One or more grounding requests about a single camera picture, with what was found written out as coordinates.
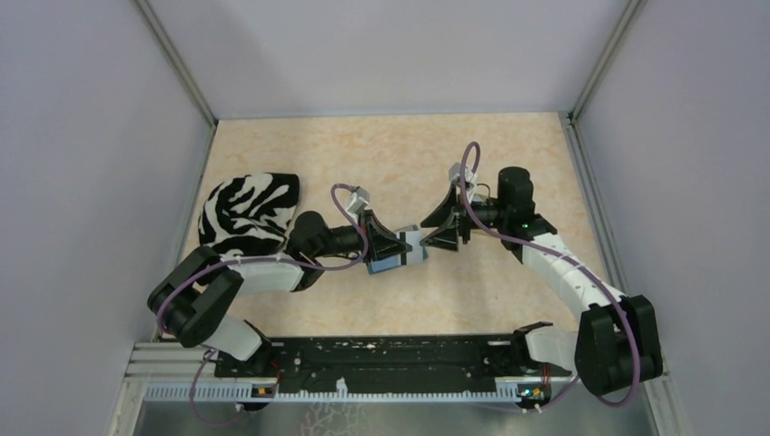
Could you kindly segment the blue card holder wallet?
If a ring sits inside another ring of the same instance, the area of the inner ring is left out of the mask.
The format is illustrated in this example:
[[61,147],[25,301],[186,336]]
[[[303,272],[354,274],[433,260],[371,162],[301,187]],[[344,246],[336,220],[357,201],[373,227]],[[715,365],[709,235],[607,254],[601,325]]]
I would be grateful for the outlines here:
[[401,227],[395,230],[394,233],[401,243],[406,243],[409,246],[408,249],[382,260],[369,262],[367,264],[369,275],[424,263],[429,259],[427,249],[420,244],[422,231],[417,224]]

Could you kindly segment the white magnetic stripe card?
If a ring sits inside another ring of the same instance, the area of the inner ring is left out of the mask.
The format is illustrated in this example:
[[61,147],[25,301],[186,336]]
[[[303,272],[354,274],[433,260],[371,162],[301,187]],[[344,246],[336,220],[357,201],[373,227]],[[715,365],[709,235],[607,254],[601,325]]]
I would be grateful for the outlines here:
[[400,230],[398,236],[402,242],[407,243],[410,248],[398,256],[399,266],[411,266],[424,263],[427,259],[427,251],[420,244],[422,233],[417,230]]

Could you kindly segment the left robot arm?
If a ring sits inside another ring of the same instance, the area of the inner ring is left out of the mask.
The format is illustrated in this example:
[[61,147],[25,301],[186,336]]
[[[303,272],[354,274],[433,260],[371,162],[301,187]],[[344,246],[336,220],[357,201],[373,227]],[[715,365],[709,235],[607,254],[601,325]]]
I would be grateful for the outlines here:
[[350,265],[363,263],[371,274],[422,263],[428,254],[420,237],[416,226],[390,231],[371,210],[362,211],[356,225],[334,228],[316,212],[301,213],[284,252],[242,258],[200,246],[151,292],[147,306],[183,347],[226,353],[259,376],[271,367],[271,342],[229,315],[239,294],[304,291],[327,270],[320,257],[347,255]]

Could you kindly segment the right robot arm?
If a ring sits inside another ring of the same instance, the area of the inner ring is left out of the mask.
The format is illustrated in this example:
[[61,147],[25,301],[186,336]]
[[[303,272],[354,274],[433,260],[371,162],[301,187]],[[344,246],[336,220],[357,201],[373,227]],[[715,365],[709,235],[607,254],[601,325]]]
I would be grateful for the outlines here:
[[506,250],[542,277],[578,321],[574,332],[539,322],[515,332],[515,369],[534,374],[553,364],[577,375],[596,396],[646,382],[663,373],[655,309],[646,297],[629,297],[598,278],[536,211],[534,185],[521,167],[499,171],[497,194],[476,193],[476,175],[455,163],[449,191],[421,222],[431,232],[426,248],[456,252],[475,229],[501,235]]

